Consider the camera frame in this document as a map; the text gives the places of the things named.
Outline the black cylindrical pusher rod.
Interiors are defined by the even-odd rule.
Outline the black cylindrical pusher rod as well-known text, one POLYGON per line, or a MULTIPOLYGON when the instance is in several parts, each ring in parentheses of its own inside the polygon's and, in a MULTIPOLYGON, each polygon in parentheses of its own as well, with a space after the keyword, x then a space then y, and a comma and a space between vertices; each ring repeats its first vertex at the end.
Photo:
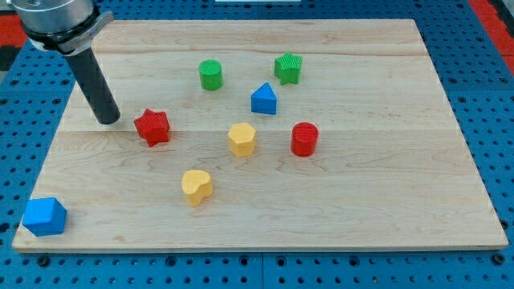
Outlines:
POLYGON ((88 48, 77 55, 67 56, 66 61, 96 120, 100 124, 117 122, 120 110, 92 49, 88 48))

